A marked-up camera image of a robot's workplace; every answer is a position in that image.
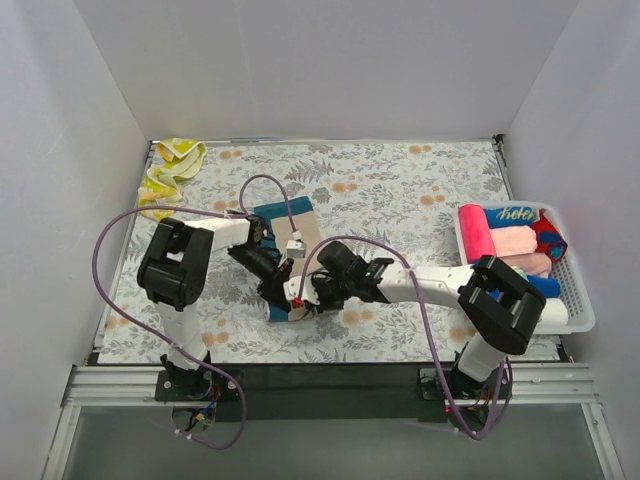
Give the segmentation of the blue beige Doraemon towel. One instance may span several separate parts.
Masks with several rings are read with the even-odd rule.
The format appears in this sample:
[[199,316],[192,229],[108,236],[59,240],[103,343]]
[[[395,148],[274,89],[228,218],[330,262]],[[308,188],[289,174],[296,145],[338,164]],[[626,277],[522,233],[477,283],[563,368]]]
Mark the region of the blue beige Doraemon towel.
[[[275,247],[278,253],[282,254],[282,260],[293,259],[290,278],[299,276],[306,260],[299,252],[291,257],[293,242],[302,242],[305,253],[308,254],[322,239],[318,217],[310,197],[299,196],[289,199],[288,203],[280,201],[259,205],[253,207],[253,212],[266,220],[270,232],[275,236],[275,240],[266,242],[267,246]],[[309,312],[304,307],[291,307],[289,311],[285,311],[271,301],[267,307],[268,320],[271,323],[299,321],[312,316],[312,311]]]

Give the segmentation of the yellow lemon print towel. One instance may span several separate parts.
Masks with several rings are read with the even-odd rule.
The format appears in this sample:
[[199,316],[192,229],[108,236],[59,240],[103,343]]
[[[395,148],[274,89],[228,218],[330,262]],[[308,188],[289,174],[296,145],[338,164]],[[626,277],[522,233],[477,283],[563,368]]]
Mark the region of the yellow lemon print towel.
[[177,206],[183,199],[180,184],[202,168],[206,145],[198,140],[172,137],[160,141],[138,188],[138,206],[158,206],[140,214],[160,221],[173,214],[165,206]]

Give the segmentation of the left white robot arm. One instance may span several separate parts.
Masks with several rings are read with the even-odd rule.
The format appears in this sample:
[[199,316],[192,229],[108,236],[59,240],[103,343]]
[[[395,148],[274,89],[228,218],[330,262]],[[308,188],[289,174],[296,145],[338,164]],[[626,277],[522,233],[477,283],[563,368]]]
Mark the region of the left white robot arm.
[[161,220],[137,282],[154,303],[164,334],[172,341],[161,357],[168,380],[192,400],[207,397],[214,383],[213,373],[199,365],[210,361],[210,353],[202,339],[196,302],[205,287],[211,254],[217,251],[227,252],[258,278],[258,295],[270,308],[291,310],[283,284],[290,278],[293,261],[284,260],[275,249],[275,237],[264,218]]

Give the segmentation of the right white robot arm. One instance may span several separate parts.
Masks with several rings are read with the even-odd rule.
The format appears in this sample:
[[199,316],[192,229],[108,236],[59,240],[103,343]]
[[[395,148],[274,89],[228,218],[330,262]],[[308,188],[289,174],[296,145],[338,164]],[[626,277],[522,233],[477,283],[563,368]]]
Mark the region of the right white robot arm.
[[459,309],[476,333],[445,374],[457,394],[475,397],[509,356],[525,353],[546,306],[544,295],[503,260],[484,255],[475,264],[411,267],[398,256],[370,261],[343,242],[319,250],[324,273],[303,273],[291,286],[291,304],[336,310],[352,298],[366,303],[416,302]]

